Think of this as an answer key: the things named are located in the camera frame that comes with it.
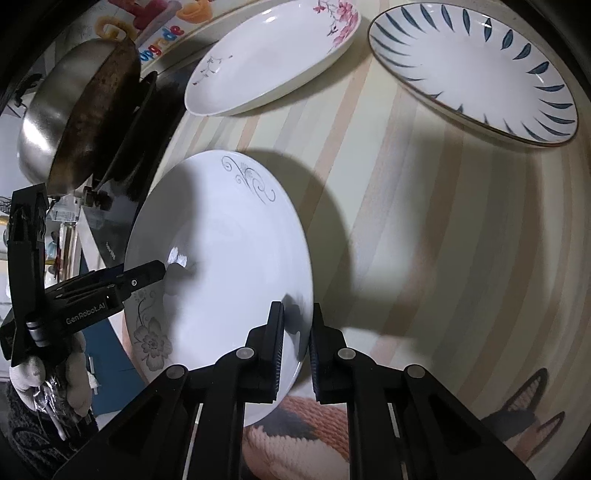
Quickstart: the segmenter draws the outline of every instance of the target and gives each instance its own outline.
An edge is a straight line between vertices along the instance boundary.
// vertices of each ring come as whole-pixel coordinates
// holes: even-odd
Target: striped tablecloth
[[[399,3],[362,0],[353,46],[292,94],[233,117],[185,115],[157,180],[215,148],[262,163],[300,216],[327,322],[380,364],[424,365],[479,418],[532,409],[535,422],[503,439],[550,479],[591,421],[591,105],[522,19],[465,2],[540,46],[567,80],[580,126],[563,147],[526,150],[453,125],[371,55],[370,20]],[[323,424],[302,398],[312,397],[305,376],[274,425],[245,435],[261,479],[347,478],[346,417],[332,407]],[[287,426],[294,418],[299,433]]]

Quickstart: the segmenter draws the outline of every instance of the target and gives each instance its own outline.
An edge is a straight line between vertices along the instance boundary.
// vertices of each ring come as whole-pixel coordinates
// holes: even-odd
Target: beige striped surface
[[[372,58],[369,20],[395,0],[362,0],[361,34],[331,69],[266,107],[185,115],[158,172],[223,148],[262,163],[293,201],[316,301],[349,345],[384,365],[425,365],[477,416],[537,369],[537,409],[564,424],[528,466],[552,478],[591,421],[591,105],[560,148],[509,150],[409,96]],[[496,4],[465,3],[517,27]]]

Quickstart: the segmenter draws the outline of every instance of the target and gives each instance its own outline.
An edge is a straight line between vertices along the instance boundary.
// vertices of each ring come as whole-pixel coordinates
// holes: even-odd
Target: oval plate
[[[296,380],[313,310],[306,238],[281,185],[240,153],[186,159],[150,193],[131,233],[125,269],[151,260],[167,266],[163,281],[125,302],[129,338],[149,381],[172,364],[214,364],[267,322],[272,301],[284,302],[277,401],[246,406],[245,425],[262,419]]]
[[[410,4],[369,28],[378,61],[422,99],[462,120],[535,145],[560,145],[577,130],[560,73],[504,23],[447,4]]]
[[[193,115],[234,115],[282,97],[349,48],[361,16],[348,1],[294,0],[265,10],[223,37],[185,90]]]

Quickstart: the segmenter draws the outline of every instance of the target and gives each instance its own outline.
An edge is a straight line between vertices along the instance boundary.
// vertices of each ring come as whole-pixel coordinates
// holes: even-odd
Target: plate with blue leaf pattern
[[[377,60],[413,93],[463,121],[534,145],[577,131],[566,82],[527,38],[468,8],[409,4],[369,28]]]

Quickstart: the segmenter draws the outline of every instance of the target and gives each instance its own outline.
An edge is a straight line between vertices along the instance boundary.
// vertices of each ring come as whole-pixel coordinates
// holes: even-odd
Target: frying pan
[[[131,121],[139,56],[126,38],[70,50],[39,87],[18,138],[21,171],[47,193],[73,193],[115,155]]]

